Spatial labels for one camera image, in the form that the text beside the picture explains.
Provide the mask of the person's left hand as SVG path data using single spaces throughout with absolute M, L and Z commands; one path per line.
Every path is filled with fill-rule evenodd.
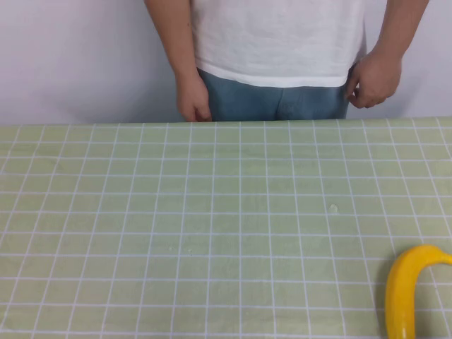
M 345 96 L 357 109 L 380 105 L 395 94 L 401 73 L 401 57 L 370 52 L 353 68 Z

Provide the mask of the person's right hand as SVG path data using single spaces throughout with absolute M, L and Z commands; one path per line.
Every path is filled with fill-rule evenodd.
M 212 121 L 208 90 L 194 69 L 188 73 L 176 72 L 177 107 L 187 122 Z

